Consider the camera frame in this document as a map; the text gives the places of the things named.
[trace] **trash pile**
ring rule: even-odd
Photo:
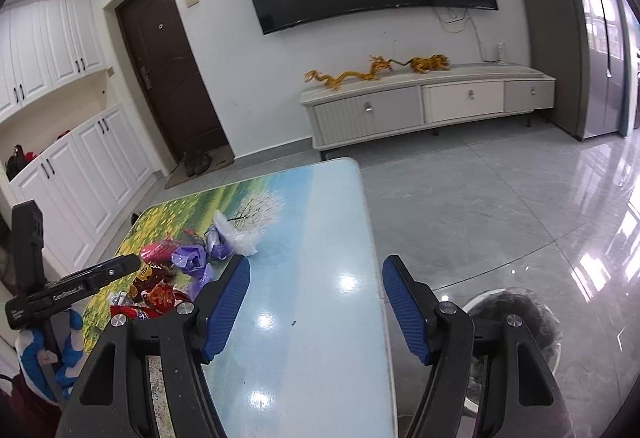
[[[185,228],[178,239],[167,236],[147,244],[140,249],[143,264],[129,291],[111,296],[111,315],[149,319],[193,301],[204,285],[216,278],[215,262],[226,261],[236,253],[253,255],[259,241],[259,231],[238,230],[216,211],[203,237]],[[174,286],[177,273],[190,276],[186,292]]]

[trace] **doormat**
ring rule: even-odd
[[[170,189],[171,187],[175,187],[175,185],[180,185],[181,183],[188,182],[189,180],[194,180],[200,176],[212,173],[213,171],[228,167],[234,162],[235,159],[234,153],[231,150],[231,146],[229,145],[225,145],[224,147],[209,151],[209,156],[211,156],[211,164],[206,172],[200,174],[199,176],[193,175],[190,178],[187,176],[187,174],[185,174],[184,164],[180,163],[180,165],[176,167],[174,172],[171,173],[169,179],[166,180],[164,188]]]

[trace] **blue and white stuffed toy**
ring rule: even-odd
[[[62,367],[56,372],[56,382],[62,387],[62,396],[67,399],[88,356],[82,351],[84,344],[82,316],[74,310],[68,310],[68,313],[70,332],[62,349]],[[15,349],[27,386],[41,399],[57,404],[40,368],[38,358],[44,363],[53,364],[58,361],[58,357],[44,349],[44,337],[41,331],[21,330],[15,341]]]

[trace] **tv stand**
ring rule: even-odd
[[[526,66],[461,64],[426,74],[394,71],[379,80],[302,93],[322,159],[354,143],[554,106],[556,79]]]

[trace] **blue gripper pad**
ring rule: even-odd
[[[409,351],[417,355],[421,363],[430,364],[431,350],[426,340],[426,322],[389,257],[382,265],[382,282]]]
[[[238,263],[236,271],[229,279],[225,290],[209,316],[207,323],[207,342],[202,352],[208,360],[221,353],[225,349],[226,341],[234,327],[238,310],[244,300],[244,295],[249,288],[251,272],[249,260],[245,257]]]

